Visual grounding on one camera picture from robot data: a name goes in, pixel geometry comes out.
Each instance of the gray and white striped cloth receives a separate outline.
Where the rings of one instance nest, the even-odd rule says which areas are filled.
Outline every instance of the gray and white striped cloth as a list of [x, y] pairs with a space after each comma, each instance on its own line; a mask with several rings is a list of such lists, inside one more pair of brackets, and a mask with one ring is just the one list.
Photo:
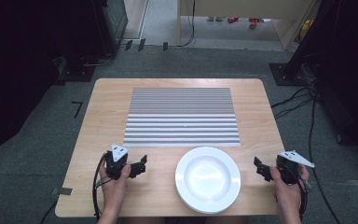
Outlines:
[[124, 147], [240, 146], [229, 88], [135, 88]]

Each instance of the hand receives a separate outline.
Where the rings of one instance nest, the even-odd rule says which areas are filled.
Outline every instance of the hand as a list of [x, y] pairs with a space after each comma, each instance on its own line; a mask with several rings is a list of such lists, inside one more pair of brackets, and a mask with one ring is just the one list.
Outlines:
[[[308, 180], [310, 174], [303, 164], [299, 164], [301, 171], [301, 178]], [[281, 178], [281, 173], [276, 167], [271, 166], [269, 171], [275, 182], [274, 196], [277, 200], [277, 213], [280, 217], [281, 223], [294, 224], [301, 223], [299, 216], [299, 207], [301, 204], [301, 191], [297, 184], [286, 185]]]
[[124, 202], [124, 196], [127, 191], [127, 179], [131, 172], [131, 166], [126, 164], [121, 170], [121, 176], [118, 180], [110, 180], [106, 174], [105, 161], [103, 161], [99, 173], [100, 178], [104, 178], [102, 185], [103, 188], [103, 211], [101, 217], [98, 220], [99, 224], [102, 223], [116, 223], [118, 213], [121, 210], [121, 206]]

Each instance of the wrist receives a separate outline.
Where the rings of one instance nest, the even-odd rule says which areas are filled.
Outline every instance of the wrist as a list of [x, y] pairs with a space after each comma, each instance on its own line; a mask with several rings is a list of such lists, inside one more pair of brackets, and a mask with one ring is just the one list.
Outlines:
[[300, 214], [285, 214], [281, 217], [282, 224], [301, 224]]
[[114, 209], [103, 209], [98, 224], [115, 224], [118, 218], [118, 212]]

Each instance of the cable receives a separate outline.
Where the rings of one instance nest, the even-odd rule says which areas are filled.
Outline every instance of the cable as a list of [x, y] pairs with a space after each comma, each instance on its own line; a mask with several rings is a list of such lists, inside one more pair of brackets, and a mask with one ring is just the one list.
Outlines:
[[58, 202], [58, 200], [55, 201], [55, 202], [53, 203], [53, 205], [48, 209], [48, 211], [47, 211], [47, 212], [45, 213], [45, 215], [43, 216], [42, 221], [40, 221], [40, 224], [45, 223], [46, 217], [48, 217], [48, 213], [50, 213], [51, 209], [53, 209], [53, 208], [57, 205], [57, 202]]
[[289, 101], [295, 99], [295, 98], [296, 98], [296, 95], [299, 94], [301, 91], [307, 90], [308, 88], [309, 88], [309, 87], [304, 87], [304, 88], [299, 89], [299, 90], [296, 91], [290, 98], [288, 98], [288, 99], [286, 99], [286, 100], [284, 100], [284, 101], [281, 101], [281, 102], [279, 102], [279, 103], [277, 103], [277, 104], [272, 105], [271, 108], [273, 108], [273, 107], [275, 107], [275, 106], [277, 106], [277, 105], [286, 104], [287, 102], [289, 102]]
[[113, 179], [112, 179], [112, 178], [109, 178], [109, 180], [107, 180], [107, 181], [105, 181], [105, 182], [102, 182], [102, 183], [98, 184], [95, 188], [97, 189], [97, 188], [99, 188], [100, 186], [102, 186], [102, 185], [106, 184], [107, 182], [109, 182], [109, 181], [111, 181], [111, 180], [113, 180]]
[[[314, 121], [315, 121], [315, 105], [316, 105], [316, 99], [313, 101], [313, 104], [312, 104], [312, 115], [311, 115], [311, 124], [310, 124], [310, 134], [309, 134], [309, 138], [308, 138], [308, 151], [309, 151], [309, 154], [310, 154], [310, 162], [313, 162], [313, 158], [312, 158], [312, 150], [311, 150], [311, 139], [312, 139], [312, 132], [313, 132], [313, 126], [314, 126]], [[315, 180], [316, 180], [316, 183], [318, 184], [318, 188], [322, 194], [322, 197], [324, 198], [324, 202], [325, 204], [327, 205], [328, 209], [330, 210], [330, 213], [331, 215], [333, 216], [333, 218], [336, 220], [336, 222], [339, 224], [339, 220], [336, 216], [336, 214], [334, 213], [332, 207], [330, 206], [330, 203], [327, 201], [326, 199], [326, 196], [324, 195], [324, 191], [322, 189], [322, 185], [319, 181], [319, 178], [318, 176], [316, 175], [316, 171], [315, 171], [315, 168], [312, 168], [312, 172], [313, 172], [313, 175], [315, 176]]]
[[106, 65], [107, 63], [109, 63], [110, 61], [112, 61], [112, 59], [115, 57], [115, 55], [114, 54], [112, 54], [111, 56], [110, 56], [110, 58], [107, 60], [107, 61], [105, 61], [104, 63], [84, 63], [83, 64], [83, 66], [102, 66], [102, 65]]
[[315, 76], [315, 74], [316, 74], [315, 64], [310, 64], [310, 63], [307, 63], [307, 62], [303, 62], [301, 64], [301, 71], [303, 72], [305, 77], [311, 78], [312, 80], [316, 79], [316, 76]]
[[101, 164], [103, 163], [103, 161], [105, 160], [106, 156], [103, 155], [100, 159], [100, 162], [98, 163], [98, 166], [97, 166], [97, 170], [95, 171], [95, 175], [94, 175], [94, 180], [92, 182], [92, 202], [94, 204], [94, 211], [95, 211], [95, 214], [94, 216], [97, 217], [97, 221], [100, 219], [101, 217], [101, 210], [100, 208], [98, 207], [98, 202], [97, 202], [97, 188], [101, 185], [99, 185], [98, 187], [96, 186], [97, 184], [97, 176], [98, 176], [98, 173], [100, 171], [100, 167], [101, 167]]
[[309, 104], [311, 101], [312, 101], [312, 98], [310, 98], [310, 99], [308, 99], [308, 100], [306, 100], [306, 101], [301, 102], [300, 104], [296, 105], [295, 107], [292, 107], [292, 108], [290, 108], [290, 109], [285, 109], [285, 110], [279, 112], [278, 114], [274, 115], [274, 118], [275, 118], [275, 119], [279, 119], [279, 118], [281, 118], [281, 117], [287, 115], [288, 113], [294, 111], [295, 109], [298, 109], [298, 108], [300, 108], [301, 106], [304, 106], [304, 105]]
[[187, 42], [184, 45], [178, 45], [177, 47], [185, 47], [187, 45], [189, 45], [193, 40], [195, 40], [196, 38], [194, 37], [194, 15], [195, 15], [195, 10], [196, 10], [196, 0], [193, 0], [193, 11], [192, 11], [192, 19], [191, 19], [191, 36], [190, 38], [187, 40]]
[[302, 220], [305, 210], [307, 209], [308, 194], [310, 192], [307, 189], [307, 185], [305, 184], [304, 179], [302, 179], [300, 175], [296, 176], [295, 174], [293, 174], [293, 172], [290, 170], [290, 168], [284, 164], [281, 164], [280, 166], [283, 167], [284, 169], [286, 169], [286, 171], [288, 171], [292, 175], [292, 177], [296, 180], [296, 183], [298, 184], [298, 187], [301, 191], [301, 205], [300, 205], [300, 209], [299, 209], [299, 214], [300, 214], [300, 218]]

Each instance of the white plate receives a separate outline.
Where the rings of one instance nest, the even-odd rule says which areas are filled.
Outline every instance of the white plate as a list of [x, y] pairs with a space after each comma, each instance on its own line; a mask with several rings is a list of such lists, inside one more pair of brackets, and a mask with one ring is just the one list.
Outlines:
[[176, 167], [175, 182], [183, 201], [204, 214], [227, 209], [241, 188], [237, 164], [224, 151], [214, 147], [196, 147], [188, 151]]

